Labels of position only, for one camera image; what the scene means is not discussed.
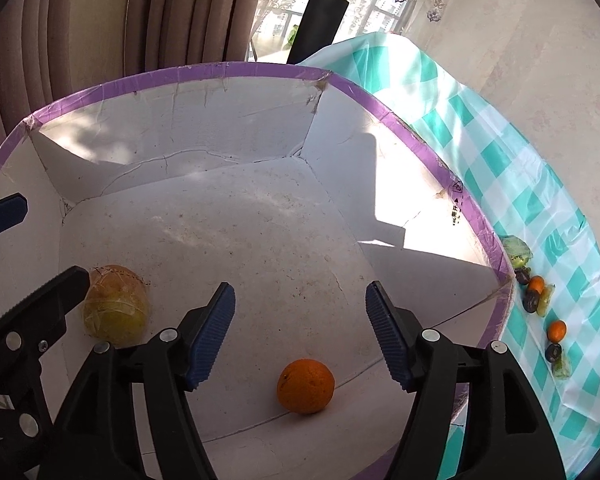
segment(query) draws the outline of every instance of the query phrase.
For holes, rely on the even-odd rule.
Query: black thermos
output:
[[[330,45],[347,7],[347,0],[309,0],[286,62],[295,65]]]

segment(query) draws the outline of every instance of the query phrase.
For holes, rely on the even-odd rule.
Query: purple tape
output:
[[[228,77],[278,77],[287,79],[328,80],[334,88],[337,88],[339,91],[343,92],[343,94],[346,94],[360,104],[378,121],[391,130],[422,161],[424,166],[439,181],[439,183],[448,190],[451,197],[462,196],[462,214],[469,222],[469,225],[473,229],[478,240],[480,240],[480,243],[488,256],[490,266],[496,273],[499,282],[504,283],[504,280],[510,275],[509,259],[504,254],[502,245],[494,233],[493,228],[486,220],[482,211],[468,191],[464,188],[462,188],[462,190],[458,190],[457,187],[454,188],[454,185],[457,185],[460,180],[452,173],[452,171],[444,166],[436,153],[378,99],[357,86],[355,83],[320,68],[249,62],[208,63],[165,68],[163,70],[125,77],[93,88],[88,88],[41,108],[37,112],[34,112],[32,116],[18,124],[0,146],[0,169],[6,163],[16,146],[27,135],[28,131],[30,131],[30,124],[42,126],[42,124],[48,123],[59,116],[79,108],[132,92],[173,83]],[[496,300],[491,319],[478,343],[479,346],[483,348],[492,340],[499,338],[504,320],[506,319],[508,307],[509,301],[507,298],[502,297]],[[456,413],[464,404],[466,396],[467,387],[459,385],[458,388],[456,388],[456,403],[454,410]],[[384,478],[396,449],[397,446],[392,447],[372,465],[355,475],[352,480],[380,480]]]

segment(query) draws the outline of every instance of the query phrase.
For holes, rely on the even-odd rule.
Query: beige wall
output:
[[[600,8],[593,0],[450,0],[410,39],[490,101],[552,165],[600,245]]]

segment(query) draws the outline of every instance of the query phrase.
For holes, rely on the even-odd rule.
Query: small orange fruit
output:
[[[276,393],[286,410],[309,415],[326,407],[334,389],[333,374],[325,365],[313,359],[298,359],[282,370]]]
[[[529,290],[537,290],[538,294],[542,294],[544,290],[544,278],[542,276],[534,276],[526,286]]]
[[[561,320],[554,321],[546,329],[546,338],[552,343],[558,344],[567,335],[567,324]]]

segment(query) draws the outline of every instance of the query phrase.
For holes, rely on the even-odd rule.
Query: green and white tablecloth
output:
[[[555,284],[545,319],[528,316],[516,295],[503,340],[540,399],[573,479],[600,447],[600,250],[587,219],[515,126],[406,38],[359,36],[303,64],[344,76],[391,108],[464,181],[494,231],[524,240],[533,272]],[[558,318],[568,326],[562,345],[573,369],[562,381],[544,358],[545,327]],[[458,431],[450,432],[442,478],[458,463]]]

